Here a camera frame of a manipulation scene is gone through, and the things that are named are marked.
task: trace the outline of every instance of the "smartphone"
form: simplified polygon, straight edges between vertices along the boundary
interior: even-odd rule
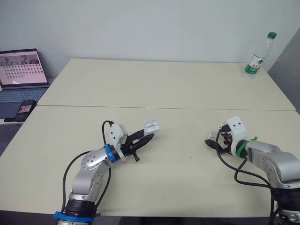
[[[15,121],[24,122],[36,105],[37,102],[35,100],[23,101],[15,116]]]

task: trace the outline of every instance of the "laptop screen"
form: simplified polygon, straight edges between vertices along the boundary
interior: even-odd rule
[[[0,84],[3,88],[48,85],[38,51],[0,52]]]

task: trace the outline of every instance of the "green ring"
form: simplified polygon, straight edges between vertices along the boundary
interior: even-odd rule
[[[245,148],[246,144],[248,144],[249,141],[244,142],[238,149],[238,151],[236,152],[236,154],[238,155],[238,157],[241,158],[240,154],[242,152],[242,150]]]
[[[258,139],[258,137],[255,136],[255,138],[251,139],[252,141],[256,141]],[[243,148],[245,148],[246,144],[248,144],[249,141],[244,142],[239,149],[237,150],[236,154],[238,155],[238,157],[241,158],[240,154],[243,151]]]

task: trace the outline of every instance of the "robotic arm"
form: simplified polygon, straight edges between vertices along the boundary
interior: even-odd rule
[[[129,155],[133,155],[136,162],[139,161],[136,150],[147,144],[159,130],[157,122],[149,120],[144,122],[144,129],[128,135],[122,124],[109,122],[112,145],[106,144],[84,156],[66,207],[63,211],[54,214],[54,217],[59,219],[58,225],[90,224],[96,216],[98,205],[95,202],[99,195],[103,175],[114,163],[120,159],[126,160]]]
[[[219,135],[224,137],[226,148],[218,143]],[[247,158],[261,168],[272,187],[279,216],[287,224],[300,224],[300,161],[293,154],[282,152],[275,145],[259,142],[257,138],[248,141],[247,129],[239,117],[230,118],[219,129],[217,139],[207,139],[205,142],[220,154]]]

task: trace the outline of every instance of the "laptop keyboard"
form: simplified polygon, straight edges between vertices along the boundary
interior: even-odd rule
[[[22,102],[26,100],[38,101],[46,90],[16,90],[1,91],[0,103]]]

